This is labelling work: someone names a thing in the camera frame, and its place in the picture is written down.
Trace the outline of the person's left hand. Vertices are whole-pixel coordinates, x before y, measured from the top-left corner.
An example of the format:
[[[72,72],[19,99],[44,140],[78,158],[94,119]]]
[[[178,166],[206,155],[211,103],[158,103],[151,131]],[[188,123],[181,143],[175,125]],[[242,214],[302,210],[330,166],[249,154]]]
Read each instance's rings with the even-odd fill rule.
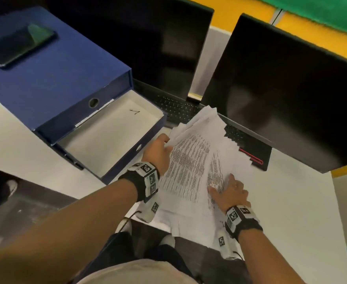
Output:
[[[171,151],[160,151],[157,148],[157,138],[148,145],[142,155],[142,162],[149,162],[155,166],[160,176],[164,176],[170,165]]]

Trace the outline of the person's left forearm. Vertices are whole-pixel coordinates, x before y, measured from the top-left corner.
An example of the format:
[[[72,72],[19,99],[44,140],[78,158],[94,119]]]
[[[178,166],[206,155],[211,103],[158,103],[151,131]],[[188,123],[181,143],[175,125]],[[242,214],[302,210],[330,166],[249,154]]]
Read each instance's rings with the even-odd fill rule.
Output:
[[[121,179],[50,215],[0,248],[0,284],[67,284],[99,254],[137,201]]]

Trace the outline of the black marker-tagged left wrist tracker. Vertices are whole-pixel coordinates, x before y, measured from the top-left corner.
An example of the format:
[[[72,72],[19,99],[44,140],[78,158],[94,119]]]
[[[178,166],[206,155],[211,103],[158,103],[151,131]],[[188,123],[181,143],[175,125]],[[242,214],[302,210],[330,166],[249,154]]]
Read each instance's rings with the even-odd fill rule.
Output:
[[[135,216],[145,222],[151,223],[161,206],[158,193],[160,174],[150,162],[138,162],[130,166],[119,179],[131,182],[137,190],[137,204]]]

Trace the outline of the person's white shoe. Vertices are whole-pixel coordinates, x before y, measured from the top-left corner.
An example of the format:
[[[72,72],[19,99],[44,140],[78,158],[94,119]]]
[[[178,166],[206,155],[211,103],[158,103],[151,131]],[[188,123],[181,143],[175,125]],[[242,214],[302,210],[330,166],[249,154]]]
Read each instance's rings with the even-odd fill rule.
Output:
[[[118,224],[115,233],[128,233],[132,235],[132,224],[129,218],[123,218],[122,221]]]
[[[168,245],[171,248],[175,248],[176,240],[175,237],[171,234],[167,234],[163,237],[163,239],[160,241],[159,246],[162,245]]]

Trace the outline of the green cloth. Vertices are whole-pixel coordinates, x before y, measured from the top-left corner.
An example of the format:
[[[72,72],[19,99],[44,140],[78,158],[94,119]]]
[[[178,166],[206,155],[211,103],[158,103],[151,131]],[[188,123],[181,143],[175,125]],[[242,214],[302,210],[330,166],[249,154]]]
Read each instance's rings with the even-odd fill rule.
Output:
[[[347,0],[260,0],[347,33]]]

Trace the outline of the person's right hand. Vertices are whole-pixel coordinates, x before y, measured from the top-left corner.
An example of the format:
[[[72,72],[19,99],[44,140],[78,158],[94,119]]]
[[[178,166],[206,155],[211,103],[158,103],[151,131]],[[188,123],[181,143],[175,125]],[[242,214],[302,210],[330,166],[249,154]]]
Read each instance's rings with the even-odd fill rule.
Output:
[[[222,201],[215,202],[219,210],[225,215],[228,209],[234,206],[251,207],[248,201],[248,191],[244,189],[244,184],[235,179],[232,173],[229,174],[227,188],[221,193]]]

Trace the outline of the black marker-tagged right wrist tracker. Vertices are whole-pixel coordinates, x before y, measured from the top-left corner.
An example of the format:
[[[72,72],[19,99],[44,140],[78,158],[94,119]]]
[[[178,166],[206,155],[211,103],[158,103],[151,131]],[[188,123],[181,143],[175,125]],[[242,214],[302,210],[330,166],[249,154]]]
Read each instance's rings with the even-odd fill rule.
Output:
[[[241,231],[250,229],[263,231],[251,207],[233,206],[227,210],[226,215],[221,216],[215,231],[215,243],[223,259],[243,259],[238,251],[239,235]]]

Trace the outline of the person's beige shirt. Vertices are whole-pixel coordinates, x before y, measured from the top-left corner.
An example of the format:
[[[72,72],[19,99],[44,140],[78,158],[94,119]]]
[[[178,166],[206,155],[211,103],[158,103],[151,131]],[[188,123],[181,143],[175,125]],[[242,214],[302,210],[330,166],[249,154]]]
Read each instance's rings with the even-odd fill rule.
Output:
[[[108,267],[77,284],[198,284],[168,262],[140,259]]]

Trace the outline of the blue cardboard file box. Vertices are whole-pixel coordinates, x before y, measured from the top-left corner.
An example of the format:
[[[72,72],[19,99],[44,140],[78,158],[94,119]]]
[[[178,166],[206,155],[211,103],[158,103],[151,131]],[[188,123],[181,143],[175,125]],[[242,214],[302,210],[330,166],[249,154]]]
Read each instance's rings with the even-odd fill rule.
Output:
[[[0,38],[29,23],[57,39],[0,68],[0,104],[42,142],[104,184],[164,126],[132,70],[42,7],[0,15]]]

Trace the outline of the person's dark trousers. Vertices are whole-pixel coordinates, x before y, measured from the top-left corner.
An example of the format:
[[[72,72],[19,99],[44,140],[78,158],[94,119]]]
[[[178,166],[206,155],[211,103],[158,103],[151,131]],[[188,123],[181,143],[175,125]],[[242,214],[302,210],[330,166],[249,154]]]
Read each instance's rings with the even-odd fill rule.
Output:
[[[168,262],[179,271],[195,279],[192,272],[185,264],[184,259],[175,248],[168,245],[156,245],[148,249],[142,259],[151,259],[154,261]],[[74,279],[78,283],[84,277],[99,270],[112,267],[122,263],[128,263],[138,260],[134,254],[132,235],[128,233],[115,233],[110,236],[104,248],[98,256],[90,262],[79,275]]]

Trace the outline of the stack of printed paper sheets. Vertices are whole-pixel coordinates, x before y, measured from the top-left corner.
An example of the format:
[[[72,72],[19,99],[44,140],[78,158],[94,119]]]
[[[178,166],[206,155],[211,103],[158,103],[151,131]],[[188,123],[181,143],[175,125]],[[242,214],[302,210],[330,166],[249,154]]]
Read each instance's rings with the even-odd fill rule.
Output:
[[[241,258],[238,244],[226,232],[226,217],[207,188],[222,193],[230,174],[246,186],[253,168],[250,157],[225,135],[225,122],[210,106],[172,129],[170,166],[159,181],[162,205],[158,216],[173,236],[218,250],[224,259],[237,259]]]

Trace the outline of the black marker-tagged wrist tracker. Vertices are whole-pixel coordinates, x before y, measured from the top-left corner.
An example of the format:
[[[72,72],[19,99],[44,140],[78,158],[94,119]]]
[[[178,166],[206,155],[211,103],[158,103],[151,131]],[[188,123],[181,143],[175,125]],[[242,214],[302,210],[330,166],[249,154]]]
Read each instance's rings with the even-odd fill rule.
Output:
[[[223,259],[243,259],[238,251],[239,235],[241,231],[250,229],[263,231],[251,207],[233,206],[227,210],[226,215],[221,216],[215,231],[215,243]]]
[[[137,204],[135,216],[145,222],[151,223],[161,206],[158,193],[160,174],[150,162],[138,162],[130,166],[119,179],[131,182],[137,190]]]

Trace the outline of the black computer monitor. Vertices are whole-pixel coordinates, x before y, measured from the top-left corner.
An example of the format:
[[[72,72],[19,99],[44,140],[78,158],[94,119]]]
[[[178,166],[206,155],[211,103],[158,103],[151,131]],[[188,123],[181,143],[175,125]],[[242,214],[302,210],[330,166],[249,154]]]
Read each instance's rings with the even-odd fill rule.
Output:
[[[132,69],[139,86],[186,99],[214,9],[192,0],[45,0],[49,11]]]
[[[242,14],[201,103],[319,171],[347,166],[347,59]]]

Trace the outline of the black smartphone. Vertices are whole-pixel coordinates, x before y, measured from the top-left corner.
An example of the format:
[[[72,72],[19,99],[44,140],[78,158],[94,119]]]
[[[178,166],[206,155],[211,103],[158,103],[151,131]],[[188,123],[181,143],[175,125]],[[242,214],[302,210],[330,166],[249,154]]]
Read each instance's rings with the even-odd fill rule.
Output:
[[[29,23],[0,38],[0,68],[7,68],[28,54],[57,39],[56,31]]]

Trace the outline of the black laptop keyboard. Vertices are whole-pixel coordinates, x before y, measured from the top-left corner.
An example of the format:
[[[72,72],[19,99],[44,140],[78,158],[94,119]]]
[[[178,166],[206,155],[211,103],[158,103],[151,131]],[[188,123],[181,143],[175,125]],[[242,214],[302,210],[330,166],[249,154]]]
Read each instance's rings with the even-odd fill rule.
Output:
[[[187,124],[204,108],[204,105],[196,100],[190,98],[184,100],[137,79],[133,79],[133,82],[134,88],[139,94],[167,113],[169,127],[177,126],[179,123]],[[252,133],[247,132],[247,129],[242,128],[231,119],[222,114],[218,115],[226,123],[226,137],[238,144],[239,150],[249,156],[255,167],[267,171],[272,147],[253,136]]]

